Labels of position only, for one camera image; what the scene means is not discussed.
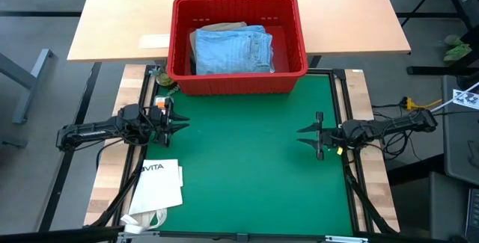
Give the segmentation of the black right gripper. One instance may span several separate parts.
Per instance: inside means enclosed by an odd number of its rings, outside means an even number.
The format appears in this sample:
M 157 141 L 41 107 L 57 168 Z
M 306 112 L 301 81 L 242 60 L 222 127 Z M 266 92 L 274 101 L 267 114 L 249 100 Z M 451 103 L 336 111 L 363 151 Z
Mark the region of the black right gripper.
M 312 146 L 317 152 L 316 156 L 318 160 L 324 159 L 324 147 L 328 149 L 339 148 L 344 142 L 341 130 L 339 128 L 324 128 L 323 127 L 323 112 L 317 112 L 315 114 L 316 123 L 312 123 L 303 129 L 298 130 L 299 133 L 303 132 L 317 132 L 317 141 L 305 138 L 298 138 L 297 141 Z

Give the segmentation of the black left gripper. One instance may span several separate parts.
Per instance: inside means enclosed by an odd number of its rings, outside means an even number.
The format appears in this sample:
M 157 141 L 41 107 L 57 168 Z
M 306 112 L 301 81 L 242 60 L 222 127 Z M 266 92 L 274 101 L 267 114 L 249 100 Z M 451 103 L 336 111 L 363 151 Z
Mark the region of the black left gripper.
M 170 123 L 171 120 L 189 120 L 188 117 L 171 112 L 173 104 L 173 99 L 169 96 L 155 97 L 153 105 L 149 108 L 149 119 L 153 124 L 150 142 L 169 147 L 170 135 L 189 126 L 188 123 Z

